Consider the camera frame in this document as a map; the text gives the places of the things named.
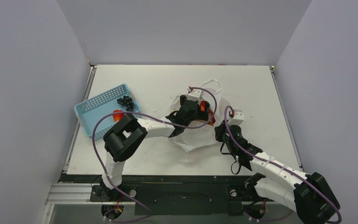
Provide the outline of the aluminium frame rail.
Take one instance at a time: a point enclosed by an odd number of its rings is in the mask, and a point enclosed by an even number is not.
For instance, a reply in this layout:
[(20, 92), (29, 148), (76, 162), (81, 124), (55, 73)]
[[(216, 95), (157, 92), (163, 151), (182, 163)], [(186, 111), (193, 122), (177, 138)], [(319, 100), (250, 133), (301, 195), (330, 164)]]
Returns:
[(50, 188), (46, 204), (102, 205), (102, 202), (90, 200), (92, 186), (91, 183), (54, 183)]

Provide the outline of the white plastic bag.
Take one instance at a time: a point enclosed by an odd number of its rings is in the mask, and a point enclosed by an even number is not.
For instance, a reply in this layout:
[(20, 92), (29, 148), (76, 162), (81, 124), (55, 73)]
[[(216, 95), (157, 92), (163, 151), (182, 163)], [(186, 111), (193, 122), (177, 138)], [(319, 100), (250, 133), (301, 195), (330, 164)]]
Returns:
[(229, 105), (229, 102), (222, 98), (223, 88), (216, 79), (210, 79), (199, 87), (206, 89), (213, 93), (217, 100), (217, 111), (211, 123), (199, 129), (185, 129), (184, 132), (176, 137), (169, 138), (169, 142), (181, 147), (186, 152), (194, 149), (211, 146), (217, 143), (215, 140), (214, 128), (219, 126), (223, 121), (224, 108)]

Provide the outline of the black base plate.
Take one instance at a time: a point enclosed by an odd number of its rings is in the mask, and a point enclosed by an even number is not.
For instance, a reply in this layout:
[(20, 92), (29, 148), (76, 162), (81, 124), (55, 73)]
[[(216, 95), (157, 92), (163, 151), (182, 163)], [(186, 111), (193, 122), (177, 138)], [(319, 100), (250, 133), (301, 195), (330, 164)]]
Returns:
[(123, 207), (137, 199), (152, 215), (241, 216), (243, 209), (251, 212), (262, 207), (261, 197), (251, 196), (245, 188), (246, 176), (141, 176), (125, 175), (119, 189), (109, 192), (99, 182), (92, 186), (91, 202), (102, 203), (104, 210), (114, 205)]

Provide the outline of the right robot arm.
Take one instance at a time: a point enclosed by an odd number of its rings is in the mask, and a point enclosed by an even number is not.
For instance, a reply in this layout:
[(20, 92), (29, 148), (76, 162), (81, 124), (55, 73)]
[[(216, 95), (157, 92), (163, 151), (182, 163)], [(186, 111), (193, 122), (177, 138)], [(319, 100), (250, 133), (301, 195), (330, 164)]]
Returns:
[(297, 213), (305, 224), (331, 224), (337, 215), (342, 222), (340, 204), (319, 173), (292, 169), (243, 138), (241, 128), (224, 122), (215, 128), (215, 139), (227, 146), (229, 154), (255, 172), (245, 181), (244, 193), (250, 199), (267, 198)]

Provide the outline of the blue plastic basket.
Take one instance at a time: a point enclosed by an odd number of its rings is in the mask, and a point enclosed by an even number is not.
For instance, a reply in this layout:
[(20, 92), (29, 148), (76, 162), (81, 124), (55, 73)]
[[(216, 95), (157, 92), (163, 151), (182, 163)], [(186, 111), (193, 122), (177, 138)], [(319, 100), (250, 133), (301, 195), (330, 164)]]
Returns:
[(132, 99), (133, 111), (141, 111), (140, 103), (135, 99), (135, 96), (126, 84), (116, 86), (75, 105), (74, 111), (84, 135), (91, 138), (96, 123), (103, 116), (113, 113), (115, 110), (125, 111), (126, 106), (117, 102), (118, 99), (124, 97)]

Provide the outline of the black fake grape bunch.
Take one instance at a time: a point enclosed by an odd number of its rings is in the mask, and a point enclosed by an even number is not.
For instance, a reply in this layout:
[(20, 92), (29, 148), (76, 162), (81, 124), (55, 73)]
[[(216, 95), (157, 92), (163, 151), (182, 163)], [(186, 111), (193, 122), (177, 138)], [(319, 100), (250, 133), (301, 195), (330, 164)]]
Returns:
[(123, 108), (125, 107), (126, 111), (132, 112), (135, 109), (135, 103), (130, 96), (124, 95), (123, 97), (118, 98), (117, 103)]

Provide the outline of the orange fake fruit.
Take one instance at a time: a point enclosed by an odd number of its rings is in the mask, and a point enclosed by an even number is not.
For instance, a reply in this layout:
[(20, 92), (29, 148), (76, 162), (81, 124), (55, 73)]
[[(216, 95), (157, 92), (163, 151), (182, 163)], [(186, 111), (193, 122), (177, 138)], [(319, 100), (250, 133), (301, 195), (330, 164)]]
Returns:
[(215, 118), (213, 115), (213, 110), (210, 109), (210, 104), (202, 100), (198, 109), (198, 120), (199, 121), (208, 121), (210, 126), (213, 126), (215, 123)]

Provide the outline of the red fake fruit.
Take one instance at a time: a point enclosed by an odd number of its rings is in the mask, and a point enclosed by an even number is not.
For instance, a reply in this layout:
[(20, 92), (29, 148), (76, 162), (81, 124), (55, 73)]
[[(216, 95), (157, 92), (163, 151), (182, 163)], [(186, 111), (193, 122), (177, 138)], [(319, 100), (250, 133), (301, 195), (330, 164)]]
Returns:
[(122, 119), (122, 117), (125, 115), (125, 113), (122, 111), (122, 110), (114, 110), (113, 111), (113, 121), (116, 123), (118, 122), (119, 120)]

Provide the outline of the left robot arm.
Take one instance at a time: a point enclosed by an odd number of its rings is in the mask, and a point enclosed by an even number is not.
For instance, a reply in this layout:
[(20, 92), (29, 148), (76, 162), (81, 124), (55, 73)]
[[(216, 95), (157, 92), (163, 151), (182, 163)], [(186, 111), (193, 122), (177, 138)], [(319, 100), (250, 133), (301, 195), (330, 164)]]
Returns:
[(213, 114), (206, 100), (190, 100), (188, 96), (181, 95), (180, 108), (161, 121), (137, 119), (131, 113), (124, 115), (103, 136), (106, 163), (102, 175), (102, 195), (110, 201), (119, 198), (125, 161), (134, 155), (144, 139), (176, 137), (190, 128), (193, 121), (210, 122)]

